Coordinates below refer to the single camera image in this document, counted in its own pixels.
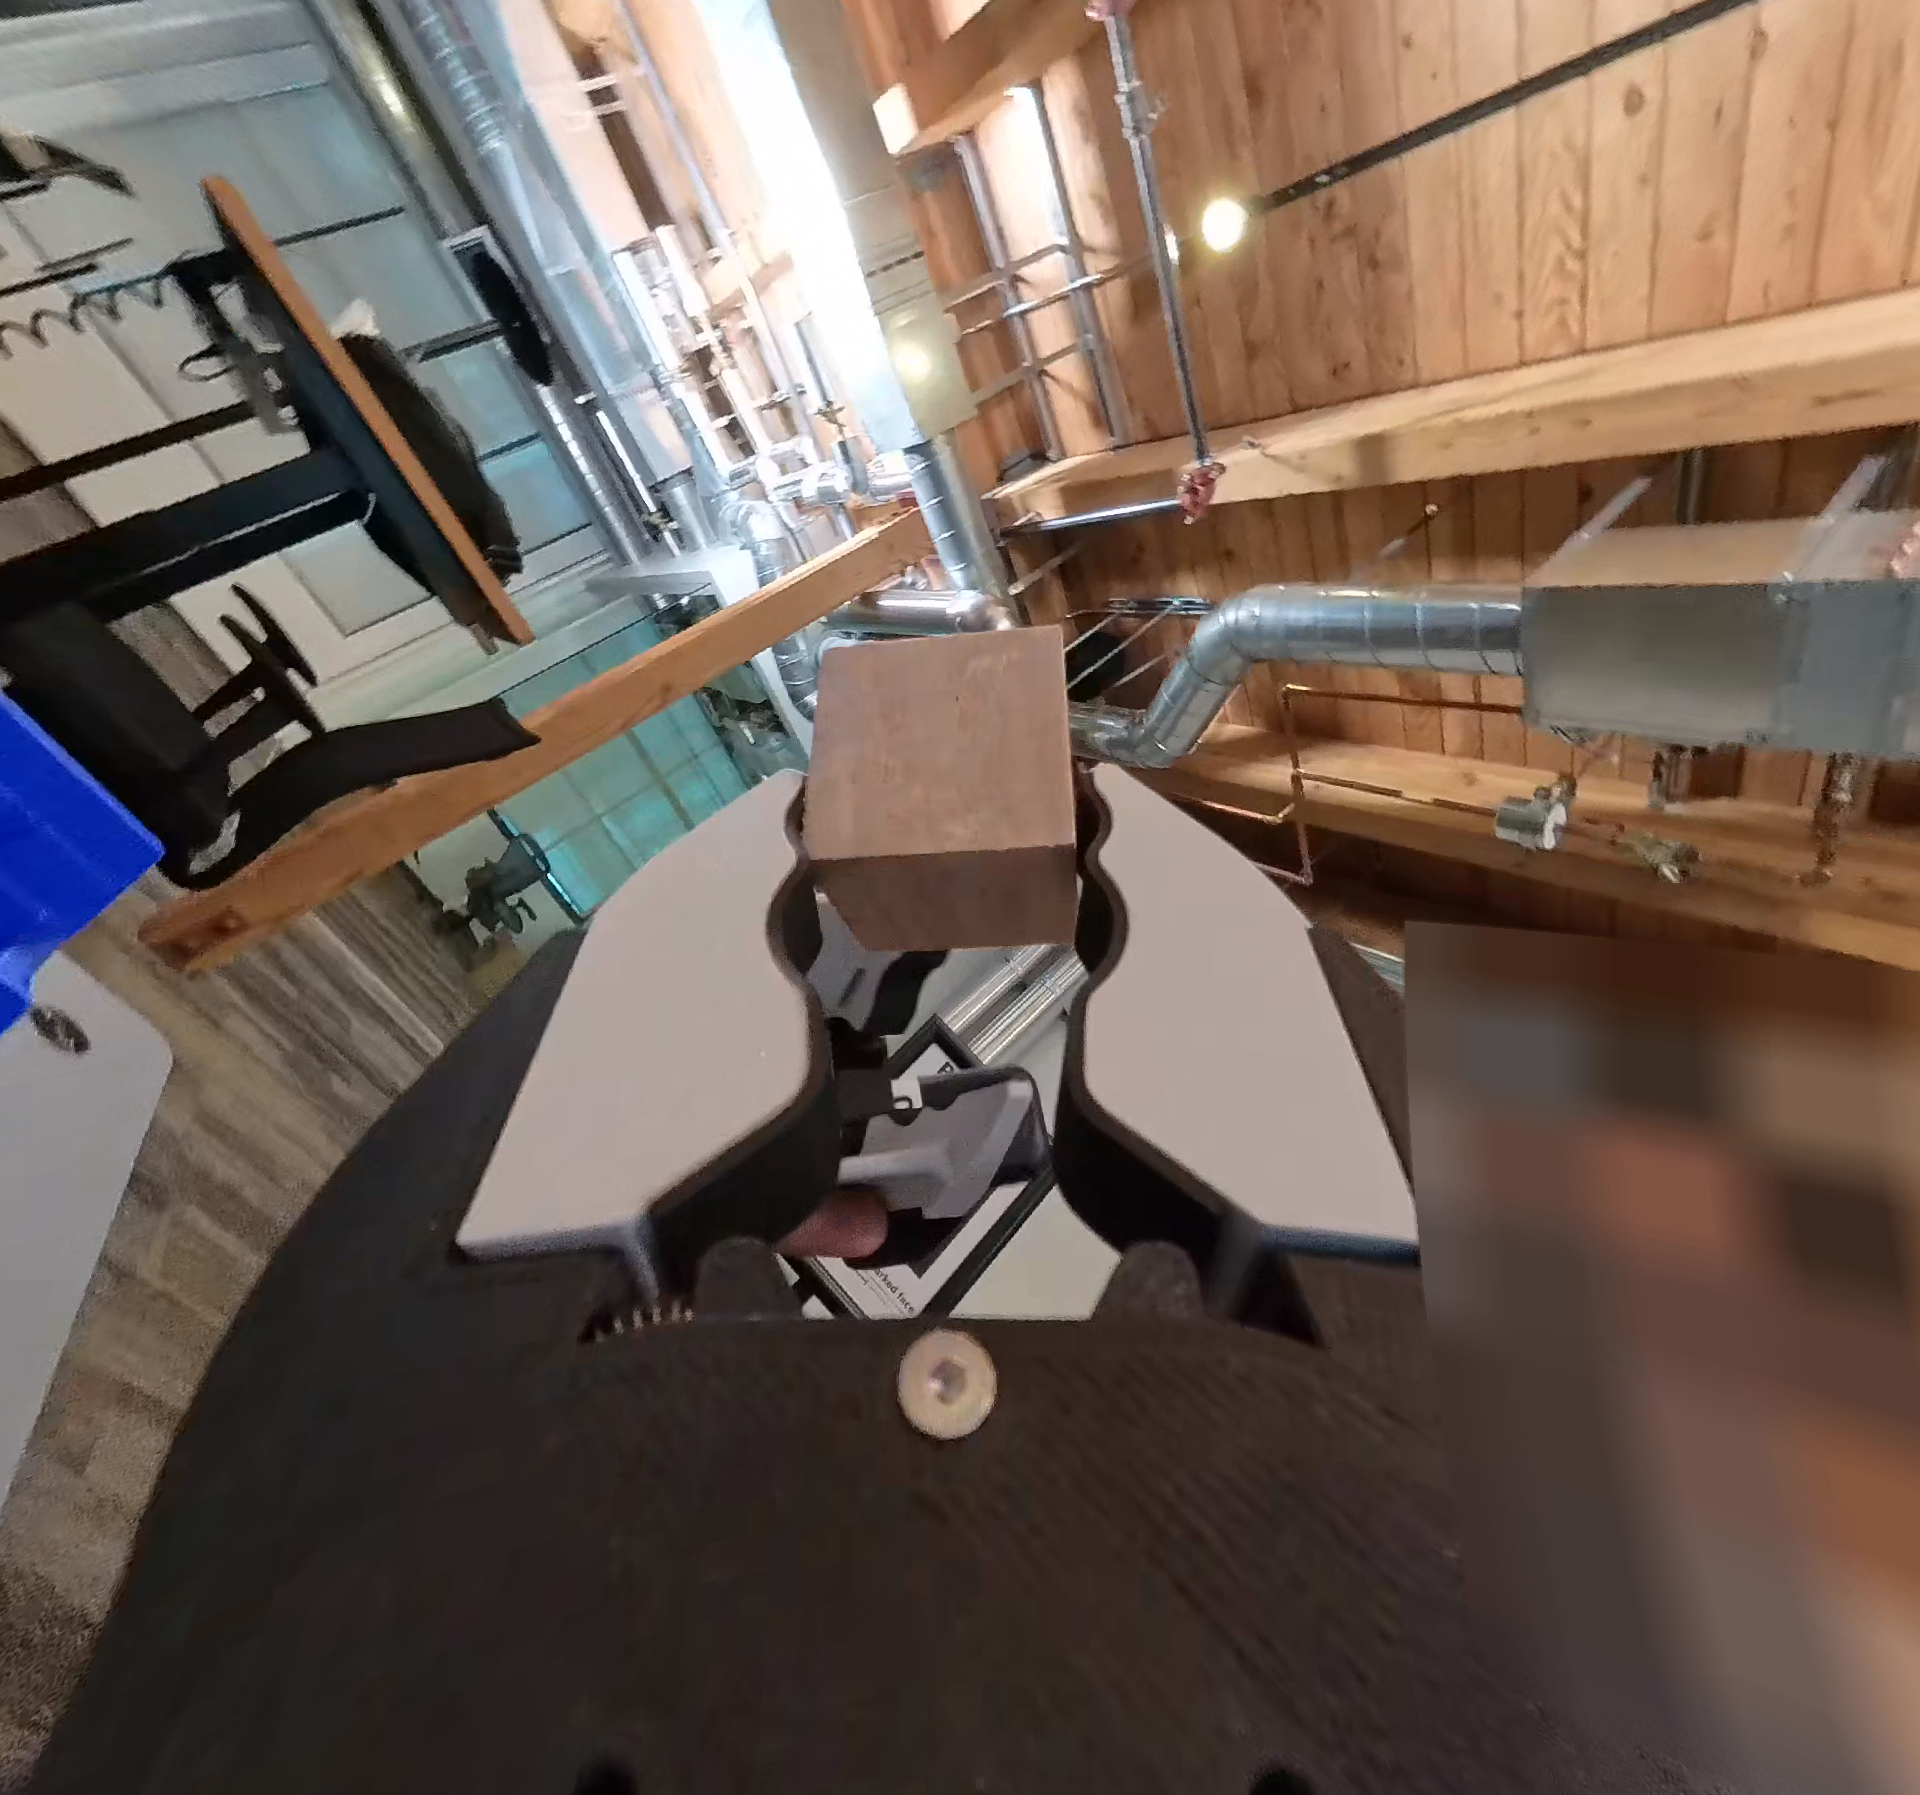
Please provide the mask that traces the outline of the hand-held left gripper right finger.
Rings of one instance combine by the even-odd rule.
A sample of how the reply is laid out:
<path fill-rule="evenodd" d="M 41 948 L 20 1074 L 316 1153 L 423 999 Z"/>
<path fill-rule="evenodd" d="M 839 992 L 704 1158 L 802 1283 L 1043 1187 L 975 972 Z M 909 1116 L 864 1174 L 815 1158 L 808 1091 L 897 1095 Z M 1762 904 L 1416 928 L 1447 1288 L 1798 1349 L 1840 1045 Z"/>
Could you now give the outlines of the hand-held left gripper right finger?
<path fill-rule="evenodd" d="M 1404 1266 L 1416 1212 L 1306 914 L 1126 772 L 1082 781 L 1054 1178 L 1115 1256 L 1165 1245 L 1228 1319 L 1312 1319 L 1296 1262 Z"/>

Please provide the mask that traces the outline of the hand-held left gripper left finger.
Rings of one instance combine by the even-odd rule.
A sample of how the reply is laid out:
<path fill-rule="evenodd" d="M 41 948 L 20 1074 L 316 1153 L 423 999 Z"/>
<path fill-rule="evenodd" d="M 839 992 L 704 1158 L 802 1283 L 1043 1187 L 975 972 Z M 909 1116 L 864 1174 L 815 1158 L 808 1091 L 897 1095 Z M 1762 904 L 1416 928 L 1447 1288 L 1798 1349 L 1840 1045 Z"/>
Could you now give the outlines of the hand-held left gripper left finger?
<path fill-rule="evenodd" d="M 774 1247 L 838 1193 L 843 1118 L 822 945 L 779 773 L 647 862 L 589 919 L 455 1247 L 599 1256 L 672 1306 L 708 1250 Z"/>

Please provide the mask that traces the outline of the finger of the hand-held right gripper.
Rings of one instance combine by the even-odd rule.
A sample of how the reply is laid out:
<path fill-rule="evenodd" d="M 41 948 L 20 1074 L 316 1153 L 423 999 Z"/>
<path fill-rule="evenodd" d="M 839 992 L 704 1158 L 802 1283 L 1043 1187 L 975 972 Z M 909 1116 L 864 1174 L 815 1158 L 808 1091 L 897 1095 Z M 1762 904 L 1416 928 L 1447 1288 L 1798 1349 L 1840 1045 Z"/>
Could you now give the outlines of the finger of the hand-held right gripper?
<path fill-rule="evenodd" d="M 1043 1105 L 1022 1068 L 850 1072 L 838 1103 L 857 1136 L 838 1185 L 875 1193 L 889 1212 L 970 1216 L 996 1187 L 1046 1169 Z"/>

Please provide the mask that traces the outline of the wooden cube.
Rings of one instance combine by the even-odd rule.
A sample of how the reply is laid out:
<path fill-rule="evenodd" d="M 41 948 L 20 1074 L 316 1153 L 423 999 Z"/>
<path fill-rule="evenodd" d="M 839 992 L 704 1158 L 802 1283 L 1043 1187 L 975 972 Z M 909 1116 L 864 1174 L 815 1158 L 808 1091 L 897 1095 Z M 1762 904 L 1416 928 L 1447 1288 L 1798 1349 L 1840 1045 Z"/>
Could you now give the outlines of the wooden cube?
<path fill-rule="evenodd" d="M 1067 944 L 1079 888 L 1063 632 L 829 649 L 802 846 L 869 950 Z"/>

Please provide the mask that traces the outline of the blue plastic bin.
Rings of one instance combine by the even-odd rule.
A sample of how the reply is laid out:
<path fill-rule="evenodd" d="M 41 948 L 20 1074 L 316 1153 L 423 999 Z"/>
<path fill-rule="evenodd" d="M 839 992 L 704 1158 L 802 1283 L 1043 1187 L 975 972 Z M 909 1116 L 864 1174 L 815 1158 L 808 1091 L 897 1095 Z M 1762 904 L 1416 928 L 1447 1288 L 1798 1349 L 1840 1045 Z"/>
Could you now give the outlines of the blue plastic bin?
<path fill-rule="evenodd" d="M 45 963 L 159 861 L 159 842 L 1 699 L 1 1029 Z"/>

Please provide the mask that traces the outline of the person's right hand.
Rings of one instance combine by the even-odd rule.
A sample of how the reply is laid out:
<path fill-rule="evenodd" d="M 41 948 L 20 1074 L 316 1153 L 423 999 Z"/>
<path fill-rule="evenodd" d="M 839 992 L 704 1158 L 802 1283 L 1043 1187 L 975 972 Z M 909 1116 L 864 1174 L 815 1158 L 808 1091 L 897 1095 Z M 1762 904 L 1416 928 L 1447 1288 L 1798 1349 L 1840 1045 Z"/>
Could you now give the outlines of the person's right hand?
<path fill-rule="evenodd" d="M 794 1233 L 777 1242 L 789 1260 L 838 1260 L 861 1264 L 876 1256 L 889 1234 L 884 1199 L 864 1187 L 836 1191 Z"/>

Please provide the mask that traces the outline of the black bag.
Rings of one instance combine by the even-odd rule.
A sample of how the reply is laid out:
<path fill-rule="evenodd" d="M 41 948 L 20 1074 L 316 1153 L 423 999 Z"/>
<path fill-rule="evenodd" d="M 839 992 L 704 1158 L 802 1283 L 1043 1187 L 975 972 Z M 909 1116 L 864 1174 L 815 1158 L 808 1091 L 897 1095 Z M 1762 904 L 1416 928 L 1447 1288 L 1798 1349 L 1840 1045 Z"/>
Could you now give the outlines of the black bag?
<path fill-rule="evenodd" d="M 467 431 L 415 380 L 391 342 L 377 335 L 340 330 L 340 345 L 482 559 L 497 578 L 513 579 L 521 571 L 513 517 L 483 474 Z"/>

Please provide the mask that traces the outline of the wooden top table black base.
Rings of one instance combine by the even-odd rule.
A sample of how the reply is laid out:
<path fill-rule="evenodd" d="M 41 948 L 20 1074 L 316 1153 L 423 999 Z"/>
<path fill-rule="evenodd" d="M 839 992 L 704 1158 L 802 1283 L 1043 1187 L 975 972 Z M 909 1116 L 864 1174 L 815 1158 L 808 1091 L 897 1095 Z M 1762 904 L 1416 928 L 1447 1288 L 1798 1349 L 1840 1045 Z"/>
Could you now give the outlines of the wooden top table black base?
<path fill-rule="evenodd" d="M 250 201 L 225 177 L 206 177 L 201 195 L 217 245 L 164 275 L 248 382 L 244 412 L 261 424 L 288 421 L 302 451 L 3 561 L 3 623 L 61 604 L 122 619 L 377 516 L 404 567 L 455 623 L 480 642 L 532 645 L 533 628 L 498 571 Z"/>

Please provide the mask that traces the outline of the silver elbow air duct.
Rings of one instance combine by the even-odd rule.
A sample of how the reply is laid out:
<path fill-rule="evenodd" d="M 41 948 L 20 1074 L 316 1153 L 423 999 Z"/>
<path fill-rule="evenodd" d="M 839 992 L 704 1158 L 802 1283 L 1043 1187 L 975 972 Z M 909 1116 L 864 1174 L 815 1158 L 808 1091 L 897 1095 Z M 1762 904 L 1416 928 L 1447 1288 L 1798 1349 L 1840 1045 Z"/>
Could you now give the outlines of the silver elbow air duct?
<path fill-rule="evenodd" d="M 1256 665 L 1513 677 L 1537 732 L 1917 756 L 1915 511 L 1609 528 L 1518 588 L 1266 587 L 1213 608 L 1140 711 L 1070 707 L 1094 761 L 1192 753 Z"/>

